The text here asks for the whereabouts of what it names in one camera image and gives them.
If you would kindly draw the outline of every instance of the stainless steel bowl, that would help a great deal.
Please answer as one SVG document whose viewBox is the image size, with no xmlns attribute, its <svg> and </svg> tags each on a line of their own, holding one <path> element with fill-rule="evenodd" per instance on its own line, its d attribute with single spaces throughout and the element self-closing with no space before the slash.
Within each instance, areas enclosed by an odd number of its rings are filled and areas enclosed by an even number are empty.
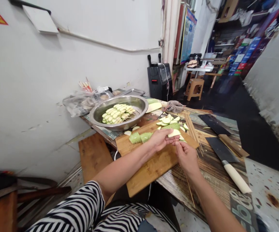
<svg viewBox="0 0 279 232">
<path fill-rule="evenodd" d="M 131 105 L 135 111 L 135 117 L 133 119 L 127 120 L 118 124 L 105 124 L 102 123 L 102 115 L 106 110 L 112 108 L 116 104 L 127 104 Z M 107 99 L 97 106 L 95 106 L 89 114 L 90 121 L 101 127 L 105 127 L 111 131 L 124 131 L 135 126 L 140 118 L 146 113 L 148 109 L 148 101 L 140 96 L 116 96 L 110 99 Z"/>
</svg>

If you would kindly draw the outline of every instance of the wall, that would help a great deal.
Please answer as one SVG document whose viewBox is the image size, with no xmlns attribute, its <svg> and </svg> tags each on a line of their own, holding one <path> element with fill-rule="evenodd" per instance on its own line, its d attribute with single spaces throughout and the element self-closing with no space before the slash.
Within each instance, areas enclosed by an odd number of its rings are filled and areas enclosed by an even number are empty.
<svg viewBox="0 0 279 232">
<path fill-rule="evenodd" d="M 48 8 L 63 27 L 129 49 L 157 47 L 161 2 L 30 0 Z M 147 55 L 128 53 L 68 35 L 42 35 L 22 9 L 0 1 L 0 169 L 62 180 L 80 162 L 67 142 L 89 129 L 71 118 L 62 99 L 87 77 L 93 87 L 145 90 Z"/>
<path fill-rule="evenodd" d="M 219 9 L 221 0 L 210 1 L 211 5 Z M 210 10 L 206 0 L 198 0 L 195 4 L 195 18 L 197 19 L 191 53 L 201 53 L 204 57 L 207 43 L 216 21 L 217 13 Z"/>
<path fill-rule="evenodd" d="M 279 34 L 270 40 L 244 82 L 261 115 L 279 128 Z"/>
</svg>

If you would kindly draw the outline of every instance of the metal tray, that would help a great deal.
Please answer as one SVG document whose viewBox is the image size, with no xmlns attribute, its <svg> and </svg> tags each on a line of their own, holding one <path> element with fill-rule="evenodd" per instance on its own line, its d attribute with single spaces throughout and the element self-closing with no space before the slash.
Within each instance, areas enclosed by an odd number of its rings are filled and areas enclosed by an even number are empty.
<svg viewBox="0 0 279 232">
<path fill-rule="evenodd" d="M 121 95 L 132 95 L 132 96 L 143 96 L 146 92 L 143 90 L 139 90 L 139 89 L 129 89 L 125 92 L 122 92 L 121 94 L 119 94 L 118 96 Z"/>
</svg>

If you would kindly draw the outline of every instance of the cutting board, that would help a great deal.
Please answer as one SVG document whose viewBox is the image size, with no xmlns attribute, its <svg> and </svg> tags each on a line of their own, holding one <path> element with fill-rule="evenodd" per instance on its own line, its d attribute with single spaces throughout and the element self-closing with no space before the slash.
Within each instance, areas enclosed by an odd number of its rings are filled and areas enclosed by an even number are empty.
<svg viewBox="0 0 279 232">
<path fill-rule="evenodd" d="M 154 132 L 159 127 L 156 124 L 157 122 L 159 122 L 159 120 L 138 128 L 133 132 L 138 132 L 139 134 L 143 134 L 145 132 Z M 199 144 L 187 133 L 183 132 L 181 129 L 180 132 L 183 138 L 191 147 L 196 149 L 199 146 Z M 121 156 L 125 156 L 126 154 L 142 145 L 142 143 L 132 144 L 129 140 L 128 135 L 123 135 L 116 138 L 116 144 Z M 175 146 L 169 144 L 161 151 L 154 154 L 154 156 L 150 160 L 148 160 L 126 183 L 129 196 L 133 197 L 135 194 L 143 190 L 146 186 L 148 186 L 150 183 L 158 179 L 169 169 L 175 166 L 178 163 L 175 152 Z"/>
</svg>

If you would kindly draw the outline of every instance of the striped shirt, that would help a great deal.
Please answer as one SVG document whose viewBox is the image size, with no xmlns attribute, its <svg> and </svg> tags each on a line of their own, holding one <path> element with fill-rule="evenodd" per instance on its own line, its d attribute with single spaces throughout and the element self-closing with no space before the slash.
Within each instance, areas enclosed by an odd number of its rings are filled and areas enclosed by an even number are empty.
<svg viewBox="0 0 279 232">
<path fill-rule="evenodd" d="M 136 203 L 106 210 L 104 207 L 100 186 L 90 181 L 27 231 L 178 232 L 169 218 L 152 206 Z"/>
</svg>

